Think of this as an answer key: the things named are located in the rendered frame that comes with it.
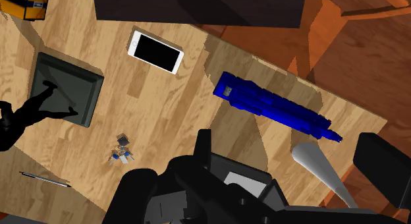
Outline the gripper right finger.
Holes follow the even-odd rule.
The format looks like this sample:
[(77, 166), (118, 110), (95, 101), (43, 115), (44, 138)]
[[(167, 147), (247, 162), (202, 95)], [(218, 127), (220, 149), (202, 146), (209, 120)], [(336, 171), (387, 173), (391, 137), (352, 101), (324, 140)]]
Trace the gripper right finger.
[(403, 223), (372, 210), (286, 206), (279, 210), (286, 224), (411, 224), (411, 157), (376, 133), (359, 134), (353, 156), (355, 167), (400, 210), (408, 210)]

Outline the black figure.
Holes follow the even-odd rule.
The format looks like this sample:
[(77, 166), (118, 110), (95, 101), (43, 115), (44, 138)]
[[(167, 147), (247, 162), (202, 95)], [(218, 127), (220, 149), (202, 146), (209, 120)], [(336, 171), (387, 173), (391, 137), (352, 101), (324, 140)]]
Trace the black figure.
[(58, 88), (48, 80), (44, 80), (43, 85), (47, 86), (46, 90), (25, 101), (15, 112), (9, 102), (0, 101), (0, 152), (5, 152), (14, 146), (28, 126), (45, 118), (63, 119), (78, 114), (72, 107), (68, 107), (68, 112), (40, 111), (42, 103), (53, 94), (54, 89)]

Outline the light wooden table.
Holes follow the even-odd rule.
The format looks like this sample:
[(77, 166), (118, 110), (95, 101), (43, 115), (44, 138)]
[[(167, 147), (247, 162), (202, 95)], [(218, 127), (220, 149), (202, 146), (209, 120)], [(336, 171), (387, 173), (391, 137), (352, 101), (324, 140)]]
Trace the light wooden table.
[[(184, 52), (176, 74), (128, 55), (136, 30)], [(14, 108), (29, 98), (39, 52), (104, 77), (88, 128), (46, 119), (0, 153), (0, 211), (49, 224), (100, 224), (127, 171), (164, 172), (170, 159), (193, 152), (201, 128), (212, 130), (214, 152), (267, 171), (291, 202), (319, 204), (328, 188), (290, 154), (292, 145), (311, 137), (214, 96), (224, 71), (329, 117), (343, 140), (319, 145), (339, 175), (352, 163), (359, 133), (379, 132), (386, 123), (195, 26), (98, 20), (94, 0), (49, 0), (43, 21), (0, 12), (0, 99)], [(121, 134), (134, 161), (109, 165)]]

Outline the bunch of keys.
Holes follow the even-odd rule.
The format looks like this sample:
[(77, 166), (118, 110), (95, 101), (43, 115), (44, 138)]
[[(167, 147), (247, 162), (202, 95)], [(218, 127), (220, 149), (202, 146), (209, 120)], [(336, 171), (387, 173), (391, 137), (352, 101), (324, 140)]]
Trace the bunch of keys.
[(120, 160), (123, 164), (127, 164), (129, 160), (134, 161), (132, 153), (127, 147), (130, 144), (128, 138), (124, 134), (118, 135), (117, 142), (118, 144), (112, 150), (109, 157), (109, 165), (112, 165), (116, 160)]

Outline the dark grey square tray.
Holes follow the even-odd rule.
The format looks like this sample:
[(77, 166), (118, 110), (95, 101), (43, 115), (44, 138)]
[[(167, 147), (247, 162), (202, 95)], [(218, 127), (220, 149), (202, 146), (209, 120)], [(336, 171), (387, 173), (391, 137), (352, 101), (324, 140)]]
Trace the dark grey square tray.
[(48, 80), (57, 85), (40, 110), (67, 112), (72, 107), (77, 115), (65, 120), (88, 128), (91, 124), (104, 77), (77, 65), (46, 53), (38, 53), (36, 68), (30, 90), (34, 97), (47, 89), (42, 84)]

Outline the thin grey pen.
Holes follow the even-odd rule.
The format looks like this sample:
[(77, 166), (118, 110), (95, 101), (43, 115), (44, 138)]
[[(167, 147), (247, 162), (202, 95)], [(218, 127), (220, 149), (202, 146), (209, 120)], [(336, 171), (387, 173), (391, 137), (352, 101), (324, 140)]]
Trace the thin grey pen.
[(50, 182), (50, 183), (57, 184), (59, 186), (63, 186), (63, 187), (67, 187), (67, 188), (72, 188), (71, 185), (69, 185), (67, 183), (57, 182), (57, 181), (54, 181), (54, 180), (51, 180), (51, 179), (47, 179), (45, 177), (40, 177), (40, 176), (33, 175), (33, 174), (30, 174), (30, 173), (26, 173), (26, 172), (23, 172), (23, 171), (19, 171), (19, 173), (24, 175), (24, 176), (31, 177), (31, 178), (34, 178), (34, 179), (39, 179), (39, 180), (42, 180), (42, 181)]

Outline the dark grey device pale screen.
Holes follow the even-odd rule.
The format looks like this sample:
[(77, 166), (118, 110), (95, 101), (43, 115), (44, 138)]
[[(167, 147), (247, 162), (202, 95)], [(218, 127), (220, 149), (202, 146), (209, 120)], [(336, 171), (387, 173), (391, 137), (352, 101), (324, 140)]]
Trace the dark grey device pale screen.
[(210, 172), (225, 184), (236, 183), (275, 211), (288, 206), (279, 183), (268, 172), (211, 152)]

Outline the white smartphone with black screen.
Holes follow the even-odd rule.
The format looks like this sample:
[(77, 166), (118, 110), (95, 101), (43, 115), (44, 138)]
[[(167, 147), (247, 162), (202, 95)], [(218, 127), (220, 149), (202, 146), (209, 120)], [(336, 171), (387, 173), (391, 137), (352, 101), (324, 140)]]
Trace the white smartphone with black screen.
[(136, 30), (128, 47), (128, 55), (171, 74), (176, 74), (184, 52)]

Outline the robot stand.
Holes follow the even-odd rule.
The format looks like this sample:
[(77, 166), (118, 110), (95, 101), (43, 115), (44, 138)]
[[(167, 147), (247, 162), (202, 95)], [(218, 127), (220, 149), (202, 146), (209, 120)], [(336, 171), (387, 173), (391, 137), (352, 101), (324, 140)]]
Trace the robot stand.
[(94, 0), (98, 20), (299, 28), (305, 0)]

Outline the grey baseball bat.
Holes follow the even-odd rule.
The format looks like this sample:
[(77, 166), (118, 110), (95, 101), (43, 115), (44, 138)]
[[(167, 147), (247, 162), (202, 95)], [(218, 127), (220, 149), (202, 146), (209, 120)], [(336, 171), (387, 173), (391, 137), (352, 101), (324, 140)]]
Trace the grey baseball bat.
[(349, 208), (358, 208), (342, 180), (317, 144), (303, 142), (293, 147), (293, 159), (327, 185)]

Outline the blue long blocky object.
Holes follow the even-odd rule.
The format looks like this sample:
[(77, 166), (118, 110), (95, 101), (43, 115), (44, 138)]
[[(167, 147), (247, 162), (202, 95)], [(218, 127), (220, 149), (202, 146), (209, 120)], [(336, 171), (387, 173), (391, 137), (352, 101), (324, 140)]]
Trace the blue long blocky object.
[(336, 142), (343, 139), (329, 128), (331, 121), (323, 115), (229, 72), (222, 73), (213, 95), (228, 101), (237, 109), (267, 117), (314, 138)]

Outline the orange box with dark band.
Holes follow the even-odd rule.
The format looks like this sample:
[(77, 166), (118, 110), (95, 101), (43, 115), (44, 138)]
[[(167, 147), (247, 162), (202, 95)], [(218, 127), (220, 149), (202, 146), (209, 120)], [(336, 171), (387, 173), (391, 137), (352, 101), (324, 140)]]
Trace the orange box with dark band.
[(0, 0), (0, 10), (22, 20), (44, 20), (49, 0)]

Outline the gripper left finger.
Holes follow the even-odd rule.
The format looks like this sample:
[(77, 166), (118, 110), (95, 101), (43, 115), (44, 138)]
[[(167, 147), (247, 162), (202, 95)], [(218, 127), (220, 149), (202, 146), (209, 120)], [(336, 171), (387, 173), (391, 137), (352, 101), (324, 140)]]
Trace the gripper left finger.
[(173, 158), (161, 175), (125, 173), (102, 224), (274, 224), (276, 216), (240, 185), (211, 173), (211, 130), (201, 129), (194, 154)]

